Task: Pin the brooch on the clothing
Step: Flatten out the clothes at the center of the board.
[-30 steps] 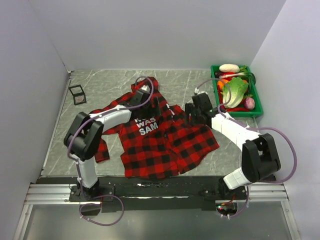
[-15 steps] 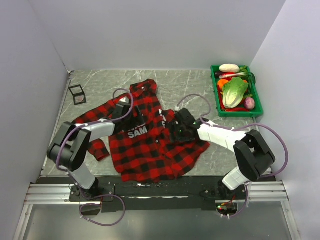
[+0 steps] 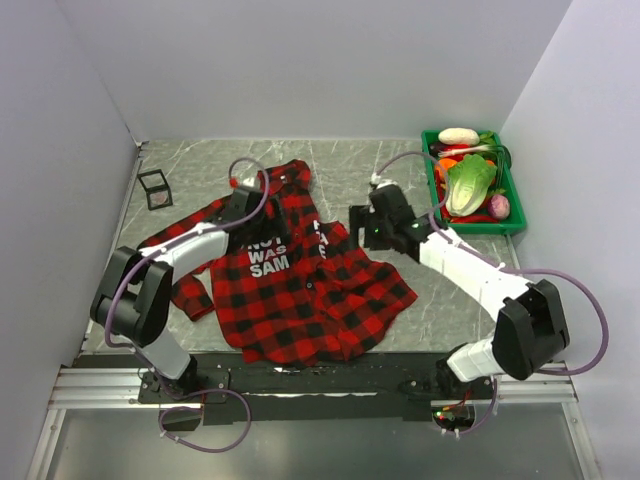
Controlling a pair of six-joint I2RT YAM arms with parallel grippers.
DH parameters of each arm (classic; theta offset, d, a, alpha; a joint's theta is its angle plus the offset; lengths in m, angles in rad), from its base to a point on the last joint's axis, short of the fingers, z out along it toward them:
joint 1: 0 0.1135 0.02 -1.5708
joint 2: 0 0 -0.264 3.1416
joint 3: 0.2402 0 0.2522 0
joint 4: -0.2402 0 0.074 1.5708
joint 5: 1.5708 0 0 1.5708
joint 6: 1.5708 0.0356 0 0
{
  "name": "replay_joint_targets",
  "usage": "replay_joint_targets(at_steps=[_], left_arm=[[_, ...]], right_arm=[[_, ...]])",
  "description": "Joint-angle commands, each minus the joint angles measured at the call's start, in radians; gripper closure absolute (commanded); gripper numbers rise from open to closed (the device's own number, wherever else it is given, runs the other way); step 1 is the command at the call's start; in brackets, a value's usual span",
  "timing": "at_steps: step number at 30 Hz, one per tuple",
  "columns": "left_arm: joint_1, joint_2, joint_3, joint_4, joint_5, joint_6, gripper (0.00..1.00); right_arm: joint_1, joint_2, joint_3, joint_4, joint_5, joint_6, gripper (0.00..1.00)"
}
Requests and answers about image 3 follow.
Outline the red black plaid shirt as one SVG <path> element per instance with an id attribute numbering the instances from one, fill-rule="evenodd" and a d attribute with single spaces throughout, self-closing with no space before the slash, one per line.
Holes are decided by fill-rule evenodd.
<path id="1" fill-rule="evenodd" d="M 247 363 L 346 362 L 378 345 L 417 299 L 394 266 L 349 244 L 339 222 L 324 223 L 302 160 L 271 167 L 268 218 L 280 206 L 289 235 L 257 235 L 210 259 L 174 285 L 171 300 L 193 322 L 213 313 L 225 341 Z"/>

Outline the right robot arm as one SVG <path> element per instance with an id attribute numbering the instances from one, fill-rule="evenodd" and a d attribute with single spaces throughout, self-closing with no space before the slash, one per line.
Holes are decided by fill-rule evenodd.
<path id="1" fill-rule="evenodd" d="M 496 375 L 526 380 L 570 344 L 560 293 L 491 264 L 429 214 L 417 216 L 401 188 L 384 182 L 349 209 L 350 242 L 394 250 L 454 283 L 495 323 L 491 336 L 451 350 L 436 364 L 437 387 L 459 398 L 472 381 Z"/>

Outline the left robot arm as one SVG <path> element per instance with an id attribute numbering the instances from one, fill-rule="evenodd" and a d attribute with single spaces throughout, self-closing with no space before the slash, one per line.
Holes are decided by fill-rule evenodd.
<path id="1" fill-rule="evenodd" d="M 267 189 L 235 188 L 220 212 L 160 244 L 113 251 L 94 296 L 90 318 L 105 343 L 133 353 L 177 402 L 198 390 L 197 360 L 167 327 L 173 286 L 197 267 L 225 258 L 273 231 L 289 235 L 284 209 Z"/>

